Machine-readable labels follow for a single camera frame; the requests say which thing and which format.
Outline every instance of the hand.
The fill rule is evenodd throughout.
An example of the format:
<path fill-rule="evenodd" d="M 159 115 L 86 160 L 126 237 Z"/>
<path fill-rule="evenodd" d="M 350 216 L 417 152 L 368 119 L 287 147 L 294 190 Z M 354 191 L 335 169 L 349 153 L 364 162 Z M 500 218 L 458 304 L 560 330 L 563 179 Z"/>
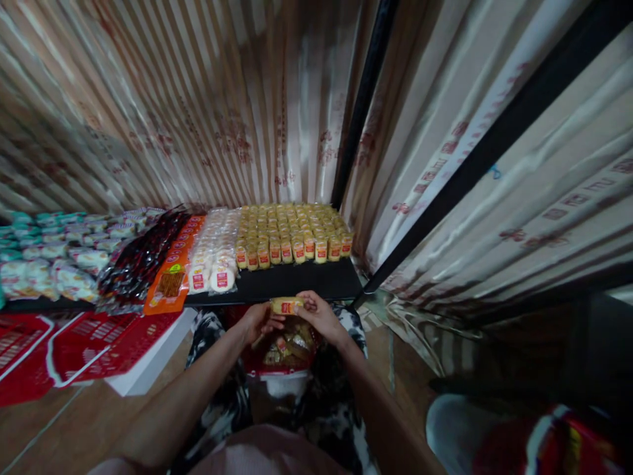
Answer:
<path fill-rule="evenodd" d="M 331 345 L 342 348 L 350 336 L 330 304 L 312 290 L 299 292 L 297 297 L 303 298 L 305 303 L 303 307 L 295 306 L 295 313 L 312 325 Z"/>
<path fill-rule="evenodd" d="M 270 312 L 270 302 L 258 303 L 247 310 L 238 322 L 244 332 L 244 344 L 252 344 L 261 335 L 274 329 L 283 330 L 286 317 Z"/>

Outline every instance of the left hand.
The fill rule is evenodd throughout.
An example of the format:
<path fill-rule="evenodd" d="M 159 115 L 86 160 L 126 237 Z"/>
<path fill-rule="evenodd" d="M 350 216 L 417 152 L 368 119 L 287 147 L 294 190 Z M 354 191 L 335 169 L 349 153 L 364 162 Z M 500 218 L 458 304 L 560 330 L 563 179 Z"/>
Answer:
<path fill-rule="evenodd" d="M 262 334 L 283 330 L 285 319 L 270 312 L 270 302 L 258 303 L 247 310 L 238 325 L 245 333 L 245 344 L 252 344 Z"/>

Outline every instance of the right hand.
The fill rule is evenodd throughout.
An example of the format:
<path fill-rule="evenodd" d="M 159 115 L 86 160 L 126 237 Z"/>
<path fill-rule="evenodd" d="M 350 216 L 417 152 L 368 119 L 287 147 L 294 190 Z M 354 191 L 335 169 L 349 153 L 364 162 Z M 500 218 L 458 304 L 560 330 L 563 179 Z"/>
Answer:
<path fill-rule="evenodd" d="M 296 305 L 295 314 L 312 325 L 328 343 L 341 348 L 350 336 L 332 311 L 330 304 L 312 290 L 299 292 L 297 297 L 303 298 L 304 306 Z"/>

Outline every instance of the person's leg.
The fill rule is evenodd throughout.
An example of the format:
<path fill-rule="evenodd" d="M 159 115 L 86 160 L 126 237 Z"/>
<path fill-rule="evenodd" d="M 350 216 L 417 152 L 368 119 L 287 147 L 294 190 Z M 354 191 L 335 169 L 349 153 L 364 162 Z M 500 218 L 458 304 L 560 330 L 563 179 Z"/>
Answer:
<path fill-rule="evenodd" d="M 220 319 L 212 311 L 200 310 L 193 323 L 193 343 L 185 371 L 225 333 Z M 179 451 L 170 474 L 186 474 L 213 448 L 253 424 L 246 374 L 238 360 L 222 386 L 202 413 L 187 442 Z"/>
<path fill-rule="evenodd" d="M 356 310 L 340 305 L 333 305 L 332 309 L 367 357 L 365 332 Z M 324 342 L 311 372 L 313 379 L 293 417 L 295 429 L 303 429 L 310 442 L 355 475 L 377 473 L 365 440 L 365 423 L 356 410 L 354 395 L 336 349 Z"/>

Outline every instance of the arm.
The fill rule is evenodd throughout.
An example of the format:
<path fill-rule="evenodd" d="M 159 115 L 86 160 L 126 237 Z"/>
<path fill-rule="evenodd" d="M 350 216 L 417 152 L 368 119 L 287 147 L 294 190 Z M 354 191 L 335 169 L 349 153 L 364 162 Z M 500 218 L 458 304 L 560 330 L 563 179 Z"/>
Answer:
<path fill-rule="evenodd" d="M 168 468 L 244 347 L 260 333 L 284 327 L 279 315 L 264 323 L 268 308 L 268 303 L 252 306 L 238 324 L 158 393 L 120 437 L 113 455 L 142 472 Z"/>
<path fill-rule="evenodd" d="M 407 423 L 394 399 L 369 369 L 362 351 L 327 302 L 312 291 L 301 292 L 305 308 L 296 313 L 339 351 L 356 405 L 367 426 L 367 443 L 382 473 L 445 473 L 422 438 Z"/>

